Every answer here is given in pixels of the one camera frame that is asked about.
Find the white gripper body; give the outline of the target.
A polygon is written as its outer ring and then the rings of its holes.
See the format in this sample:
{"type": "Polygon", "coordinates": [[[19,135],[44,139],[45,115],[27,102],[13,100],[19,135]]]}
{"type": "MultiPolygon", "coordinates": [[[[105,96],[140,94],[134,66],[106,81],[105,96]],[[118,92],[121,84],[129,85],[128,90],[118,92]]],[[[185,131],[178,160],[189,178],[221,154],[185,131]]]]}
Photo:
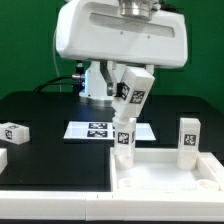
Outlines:
{"type": "Polygon", "coordinates": [[[58,15],[56,49],[67,59],[182,67],[185,19],[158,10],[147,21],[121,15],[118,0],[71,0],[58,15]]]}

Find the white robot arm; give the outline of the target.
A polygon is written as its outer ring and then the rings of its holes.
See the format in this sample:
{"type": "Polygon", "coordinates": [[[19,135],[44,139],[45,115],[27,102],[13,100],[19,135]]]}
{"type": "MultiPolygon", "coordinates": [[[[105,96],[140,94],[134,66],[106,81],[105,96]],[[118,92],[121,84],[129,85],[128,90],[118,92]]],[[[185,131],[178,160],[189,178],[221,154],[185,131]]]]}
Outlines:
{"type": "Polygon", "coordinates": [[[159,0],[70,0],[58,15],[56,50],[65,59],[99,62],[114,91],[124,65],[184,66],[185,18],[159,0]]]}

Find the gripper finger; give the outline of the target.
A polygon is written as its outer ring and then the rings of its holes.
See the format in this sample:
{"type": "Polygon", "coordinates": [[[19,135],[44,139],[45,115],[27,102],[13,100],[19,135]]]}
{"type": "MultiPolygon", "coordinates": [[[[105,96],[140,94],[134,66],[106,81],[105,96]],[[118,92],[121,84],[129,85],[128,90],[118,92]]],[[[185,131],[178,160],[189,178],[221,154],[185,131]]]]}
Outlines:
{"type": "Polygon", "coordinates": [[[117,94],[117,79],[115,76],[116,63],[106,61],[101,63],[101,73],[107,83],[107,95],[115,96],[117,94]]]}
{"type": "Polygon", "coordinates": [[[146,65],[145,69],[148,73],[154,75],[154,65],[146,65]]]}

